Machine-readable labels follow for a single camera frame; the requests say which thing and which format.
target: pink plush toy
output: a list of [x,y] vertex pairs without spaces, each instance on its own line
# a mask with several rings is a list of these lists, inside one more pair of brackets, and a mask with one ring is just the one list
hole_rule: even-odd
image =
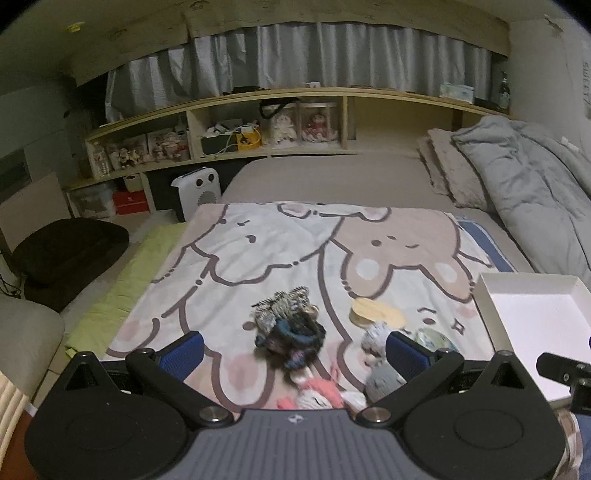
[[329,408],[348,407],[357,413],[367,407],[365,396],[361,392],[341,392],[337,386],[340,371],[333,366],[330,369],[330,380],[313,377],[310,368],[306,367],[303,375],[292,375],[291,379],[300,392],[295,400],[280,398],[277,400],[279,410],[327,410]]

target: black cushion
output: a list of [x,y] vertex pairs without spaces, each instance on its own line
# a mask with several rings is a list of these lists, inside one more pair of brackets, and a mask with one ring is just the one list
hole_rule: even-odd
[[125,248],[129,244],[125,228],[101,220],[68,218],[50,223],[24,239],[15,248],[12,260],[33,283],[50,286],[77,275],[95,260],[100,263],[101,258],[109,258],[108,252],[115,244],[125,244]]
[[129,242],[112,244],[101,256],[80,265],[51,285],[43,285],[28,278],[23,287],[25,298],[61,312],[90,282],[113,265],[128,245]]

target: beige pillow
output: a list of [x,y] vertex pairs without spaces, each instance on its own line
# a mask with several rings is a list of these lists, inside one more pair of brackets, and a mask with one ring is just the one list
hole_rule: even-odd
[[433,128],[428,133],[454,204],[494,212],[495,207],[476,170],[452,142],[452,132]]
[[418,152],[429,172],[433,191],[442,195],[449,195],[449,189],[447,188],[443,172],[439,166],[439,159],[437,158],[431,139],[429,137],[421,137],[418,139],[417,143]]

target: cardboard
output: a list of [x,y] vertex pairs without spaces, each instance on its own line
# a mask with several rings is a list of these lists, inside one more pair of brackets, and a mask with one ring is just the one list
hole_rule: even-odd
[[543,352],[591,363],[591,293],[570,275],[483,273],[474,298],[493,347],[517,354],[550,404],[569,403],[569,387],[538,375]]

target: bed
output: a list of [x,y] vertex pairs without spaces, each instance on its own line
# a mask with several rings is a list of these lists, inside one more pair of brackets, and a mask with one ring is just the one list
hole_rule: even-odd
[[[402,250],[374,256],[391,237]],[[471,289],[481,271],[495,270],[531,267],[494,218],[434,194],[417,158],[256,160],[222,204],[199,207],[105,358],[159,349],[199,330],[206,357],[187,383],[235,413],[275,408],[294,391],[280,369],[254,354],[251,306],[305,285],[327,330],[316,374],[326,378],[336,364],[342,388],[362,390],[369,369],[363,330],[348,319],[352,297],[395,303],[409,335],[438,329],[468,358],[488,359],[492,346]]]

